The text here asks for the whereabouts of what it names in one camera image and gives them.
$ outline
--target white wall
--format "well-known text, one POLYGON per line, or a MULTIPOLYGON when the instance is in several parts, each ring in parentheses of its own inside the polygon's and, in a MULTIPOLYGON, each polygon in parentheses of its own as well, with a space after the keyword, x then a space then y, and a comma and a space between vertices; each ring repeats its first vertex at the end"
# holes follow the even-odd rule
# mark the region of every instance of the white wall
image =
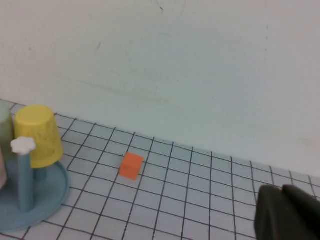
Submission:
POLYGON ((1 0, 0 98, 320 176, 319 11, 1 0))

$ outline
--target yellow cup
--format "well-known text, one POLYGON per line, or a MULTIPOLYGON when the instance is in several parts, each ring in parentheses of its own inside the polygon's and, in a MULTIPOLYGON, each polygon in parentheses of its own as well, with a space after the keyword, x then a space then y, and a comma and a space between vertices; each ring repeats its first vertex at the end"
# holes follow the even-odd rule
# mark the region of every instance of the yellow cup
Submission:
POLYGON ((48 167, 59 161, 63 146, 53 111, 43 105, 31 105, 15 115, 14 136, 33 138, 36 149, 31 152, 31 167, 48 167))

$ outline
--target blue pole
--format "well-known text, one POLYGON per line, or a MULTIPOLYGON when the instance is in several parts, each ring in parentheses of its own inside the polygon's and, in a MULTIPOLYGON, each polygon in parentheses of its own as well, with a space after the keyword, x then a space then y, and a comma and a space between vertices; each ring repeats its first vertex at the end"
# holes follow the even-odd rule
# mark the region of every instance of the blue pole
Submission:
POLYGON ((34 172, 30 154, 18 155, 18 201, 21 212, 29 212, 35 206, 34 172))
POLYGON ((34 168, 34 179, 36 181, 43 181, 47 178, 47 168, 34 168))

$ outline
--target white knob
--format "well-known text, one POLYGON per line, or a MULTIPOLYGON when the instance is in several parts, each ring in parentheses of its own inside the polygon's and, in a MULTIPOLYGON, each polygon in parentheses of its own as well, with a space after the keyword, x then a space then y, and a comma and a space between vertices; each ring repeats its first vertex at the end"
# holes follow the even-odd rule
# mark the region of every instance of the white knob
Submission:
POLYGON ((36 143, 32 137, 20 136, 11 141, 11 148, 16 154, 27 155, 36 149, 36 143))

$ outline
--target orange block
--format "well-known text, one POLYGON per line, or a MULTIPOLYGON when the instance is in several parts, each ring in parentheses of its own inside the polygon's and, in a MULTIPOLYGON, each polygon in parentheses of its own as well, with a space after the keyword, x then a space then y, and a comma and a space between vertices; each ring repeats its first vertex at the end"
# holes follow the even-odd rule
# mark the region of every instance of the orange block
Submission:
POLYGON ((119 175, 136 180, 143 161, 142 156, 127 152, 121 163, 119 175))

